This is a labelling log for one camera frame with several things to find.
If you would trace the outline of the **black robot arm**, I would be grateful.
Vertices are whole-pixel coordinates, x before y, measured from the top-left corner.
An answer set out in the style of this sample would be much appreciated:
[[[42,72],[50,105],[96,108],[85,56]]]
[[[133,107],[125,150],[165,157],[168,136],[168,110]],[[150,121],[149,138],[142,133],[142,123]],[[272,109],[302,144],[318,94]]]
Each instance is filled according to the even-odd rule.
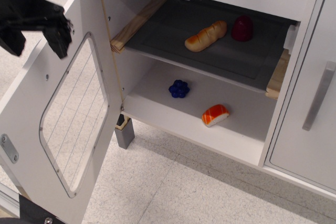
[[[70,25],[64,8],[47,0],[1,0],[1,47],[14,56],[25,47],[23,31],[41,31],[56,55],[66,57]]]

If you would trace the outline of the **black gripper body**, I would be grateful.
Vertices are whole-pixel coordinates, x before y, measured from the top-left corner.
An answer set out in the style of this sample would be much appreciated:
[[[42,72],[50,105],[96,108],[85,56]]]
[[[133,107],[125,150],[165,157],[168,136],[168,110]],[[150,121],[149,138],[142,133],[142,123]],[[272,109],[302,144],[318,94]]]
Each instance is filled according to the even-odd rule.
[[[1,27],[71,33],[64,8],[47,0],[1,0]]]

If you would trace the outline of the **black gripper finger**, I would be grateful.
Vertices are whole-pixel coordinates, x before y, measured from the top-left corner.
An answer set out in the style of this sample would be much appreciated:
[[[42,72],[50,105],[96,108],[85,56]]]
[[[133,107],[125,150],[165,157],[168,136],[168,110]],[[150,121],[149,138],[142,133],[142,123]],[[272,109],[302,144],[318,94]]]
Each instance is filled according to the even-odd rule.
[[[71,23],[46,25],[43,29],[43,35],[51,49],[60,59],[67,56],[69,44],[72,42]]]
[[[14,56],[20,56],[25,47],[26,38],[21,31],[1,30],[1,47]]]

